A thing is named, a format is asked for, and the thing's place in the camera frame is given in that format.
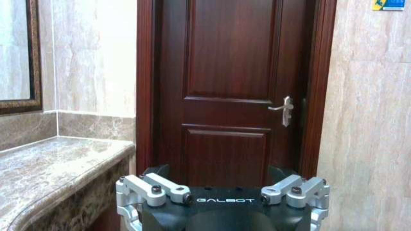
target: silver metal bracket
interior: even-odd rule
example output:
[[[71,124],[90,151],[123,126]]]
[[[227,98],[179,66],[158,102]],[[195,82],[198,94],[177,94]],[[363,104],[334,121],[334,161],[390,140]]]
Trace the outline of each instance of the silver metal bracket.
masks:
[[[301,186],[303,179],[298,175],[291,175],[273,186],[262,189],[262,202],[265,205],[277,205],[282,203],[282,197],[293,187]]]
[[[283,125],[285,125],[285,127],[289,127],[289,125],[290,125],[293,109],[294,109],[293,98],[290,96],[287,96],[285,98],[285,105],[283,106],[269,107],[269,110],[273,110],[273,111],[283,110]]]
[[[143,180],[151,185],[161,185],[165,189],[171,201],[179,204],[190,204],[193,201],[190,188],[186,185],[178,185],[169,179],[163,178],[155,173],[149,173]]]
[[[175,203],[189,204],[191,202],[190,188],[175,184],[155,173],[147,174],[143,179],[135,175],[121,177],[117,182],[118,214],[125,217],[130,231],[143,230],[138,215],[142,204],[147,201],[153,207],[162,206],[166,203],[166,195]]]
[[[313,177],[302,187],[287,193],[287,204],[295,208],[305,208],[306,204],[313,204],[318,208],[329,208],[326,201],[330,197],[326,195],[330,195],[330,185],[322,178]]]
[[[326,180],[314,177],[301,187],[293,188],[287,193],[287,204],[295,208],[303,208],[306,204],[311,206],[311,231],[319,231],[330,206],[330,185]]]
[[[311,229],[310,231],[319,231],[322,228],[322,222],[329,217],[329,209],[314,208],[311,210]]]

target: sticker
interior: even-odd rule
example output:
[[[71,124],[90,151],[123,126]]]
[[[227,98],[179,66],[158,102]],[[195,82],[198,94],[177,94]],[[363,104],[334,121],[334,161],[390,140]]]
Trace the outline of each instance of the sticker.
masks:
[[[374,11],[403,11],[406,0],[374,0]]]

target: silver door handle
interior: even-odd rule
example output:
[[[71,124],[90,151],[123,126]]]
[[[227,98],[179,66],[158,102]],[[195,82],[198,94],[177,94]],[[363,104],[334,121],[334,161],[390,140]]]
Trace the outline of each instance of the silver door handle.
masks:
[[[269,107],[269,110],[278,111],[283,110],[283,125],[289,127],[291,122],[291,110],[294,109],[293,98],[287,96],[285,98],[285,105],[281,107]]]

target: door trim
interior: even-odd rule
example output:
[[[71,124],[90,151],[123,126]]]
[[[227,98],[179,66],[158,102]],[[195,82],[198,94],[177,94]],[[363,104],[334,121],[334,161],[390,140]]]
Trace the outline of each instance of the door trim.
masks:
[[[138,1],[138,174],[153,166],[155,152],[155,103],[158,101],[155,63],[158,52],[155,44],[159,35],[162,0]],[[317,174],[325,106],[331,57],[331,43],[337,0],[317,0],[311,57],[309,65],[307,113],[303,127],[299,173],[305,177]]]
[[[317,0],[299,173],[317,175],[338,0]]]

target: dark red wooden door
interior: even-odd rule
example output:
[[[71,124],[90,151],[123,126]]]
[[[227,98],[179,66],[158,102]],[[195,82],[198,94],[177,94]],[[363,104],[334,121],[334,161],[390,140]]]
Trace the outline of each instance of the dark red wooden door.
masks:
[[[306,0],[166,0],[155,159],[187,185],[258,186],[297,166]],[[294,98],[291,126],[283,98]]]

